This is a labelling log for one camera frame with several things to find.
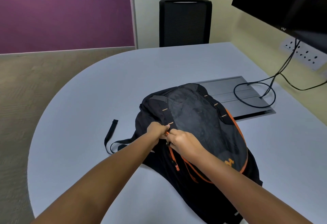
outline black backpack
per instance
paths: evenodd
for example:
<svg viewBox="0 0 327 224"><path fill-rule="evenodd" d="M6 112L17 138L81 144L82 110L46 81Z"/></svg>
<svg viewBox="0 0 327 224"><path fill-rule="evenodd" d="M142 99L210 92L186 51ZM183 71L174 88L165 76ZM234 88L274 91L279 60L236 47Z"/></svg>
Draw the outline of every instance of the black backpack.
<svg viewBox="0 0 327 224"><path fill-rule="evenodd" d="M135 133L117 141L118 150L146 133L151 122L192 133L210 153L262 186L255 159L231 114L199 84L186 84L148 95L140 104ZM105 138L110 140L118 120ZM208 224L239 224L243 219L218 188L193 164L159 140L143 164L174 186L187 205Z"/></svg>

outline orange trim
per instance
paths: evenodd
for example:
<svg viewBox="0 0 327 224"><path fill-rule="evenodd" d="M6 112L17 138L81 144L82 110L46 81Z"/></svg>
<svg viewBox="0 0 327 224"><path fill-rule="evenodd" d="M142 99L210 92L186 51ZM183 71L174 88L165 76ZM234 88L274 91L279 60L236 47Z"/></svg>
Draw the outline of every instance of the orange trim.
<svg viewBox="0 0 327 224"><path fill-rule="evenodd" d="M190 171L188 170L188 167L187 167L187 164L186 164L185 161L184 161L184 164L185 164L185 166L186 166L186 169L187 169L187 171L188 171L188 174L190 174L190 176L191 176L191 178L193 179L193 181L196 182L196 183L198 184L199 182L197 181L197 179L196 179L194 176L192 176L192 174L191 174Z"/></svg>
<svg viewBox="0 0 327 224"><path fill-rule="evenodd" d="M237 123L235 122L235 119L233 118L233 116L231 115L231 113L230 113L227 109L226 109L226 112L227 112L227 114L229 115L229 117L233 120L233 123L235 124L236 128L238 129L238 131L239 131L240 134L242 135L242 138L243 138L244 143L245 143L245 145L246 145L246 142L245 142L244 136L243 136L243 134L242 134L242 131L240 130L240 127L237 125ZM247 159L248 159L248 154L247 154L247 156L246 156L245 164L244 164L244 166L242 167L242 169L240 170L240 173L243 173L243 172L244 172L244 170L245 170L245 168L246 168L246 166L247 166Z"/></svg>
<svg viewBox="0 0 327 224"><path fill-rule="evenodd" d="M176 159L175 159L175 156L174 156L174 153L173 153L173 149L169 146L169 151L170 151L170 154L171 154L171 158L173 159L173 161L176 163L175 167L177 169L177 171L180 170L180 168L178 167L178 164L176 162Z"/></svg>
<svg viewBox="0 0 327 224"><path fill-rule="evenodd" d="M207 183L211 183L211 184L213 184L213 182L211 182L211 181L208 181L208 180L206 180L204 177L202 177L202 175L200 174L200 173L198 173L198 171L197 170L195 170L194 169L194 167L192 166L192 164L190 163L190 162L188 162L183 156L181 156L182 157L182 159L184 160L184 162L186 162L192 169L193 169L193 171L201 178L201 179L203 179L204 181L206 181Z"/></svg>

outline black strap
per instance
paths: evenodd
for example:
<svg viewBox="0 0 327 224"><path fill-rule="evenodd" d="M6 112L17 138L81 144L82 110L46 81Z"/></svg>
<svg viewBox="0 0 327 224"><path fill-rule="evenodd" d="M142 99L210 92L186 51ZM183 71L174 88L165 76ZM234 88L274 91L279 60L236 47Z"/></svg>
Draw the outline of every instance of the black strap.
<svg viewBox="0 0 327 224"><path fill-rule="evenodd" d="M106 138L104 138L104 147L106 148L107 153L109 153L108 150L107 150L107 143L111 139L113 133L115 132L117 123L118 123L118 120L116 120L116 119L114 119L112 121L111 127L110 127L110 129L109 129L109 131L108 131L108 133L106 135Z"/></svg>

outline black office chair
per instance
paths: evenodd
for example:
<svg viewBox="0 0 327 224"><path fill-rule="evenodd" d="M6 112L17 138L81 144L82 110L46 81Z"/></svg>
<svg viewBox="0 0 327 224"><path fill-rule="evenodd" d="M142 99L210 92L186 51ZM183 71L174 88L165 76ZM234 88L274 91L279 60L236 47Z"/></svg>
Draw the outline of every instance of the black office chair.
<svg viewBox="0 0 327 224"><path fill-rule="evenodd" d="M161 0L159 46L209 43L212 3L208 0Z"/></svg>

